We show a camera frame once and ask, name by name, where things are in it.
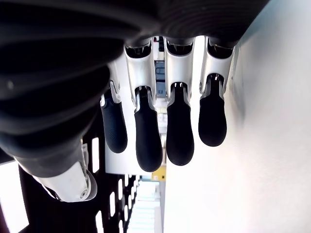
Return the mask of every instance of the black rubber cover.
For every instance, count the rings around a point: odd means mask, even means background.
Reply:
[[[111,89],[104,94],[105,104],[101,107],[105,139],[108,147],[115,153],[123,152],[127,147],[127,132],[122,111],[122,103],[115,103]]]
[[[167,108],[166,150],[169,160],[178,166],[190,162],[194,153],[191,108],[184,101],[183,87],[172,87],[175,101]]]
[[[156,171],[162,163],[162,144],[157,125],[157,112],[149,107],[147,90],[141,89],[140,109],[135,113],[136,156],[141,169]]]
[[[219,96],[219,82],[211,79],[210,95],[200,100],[199,136],[210,147],[222,144],[227,133],[225,102]]]

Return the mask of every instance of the white wall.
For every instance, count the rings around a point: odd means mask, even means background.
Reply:
[[[167,166],[165,233],[311,232],[311,1],[271,0],[239,46],[217,148],[198,136],[194,71],[194,158]]]

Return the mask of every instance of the black corrugated bellows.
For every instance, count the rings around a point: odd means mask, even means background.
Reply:
[[[134,12],[94,1],[0,3],[0,147],[33,175],[77,161],[107,89],[106,64],[158,26]]]

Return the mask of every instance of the yellow object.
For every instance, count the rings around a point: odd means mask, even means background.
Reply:
[[[166,165],[162,165],[158,170],[154,171],[151,176],[153,181],[166,181]]]

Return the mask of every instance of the robotic hand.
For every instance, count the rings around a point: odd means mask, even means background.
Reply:
[[[125,52],[136,107],[141,168],[162,162],[153,36],[165,37],[167,154],[190,162],[194,39],[206,35],[200,80],[199,136],[215,147],[225,139],[224,93],[234,46],[268,0],[6,1],[0,19],[0,147],[56,199],[86,201],[97,185],[81,138],[99,108],[106,143],[127,146],[114,60]]]

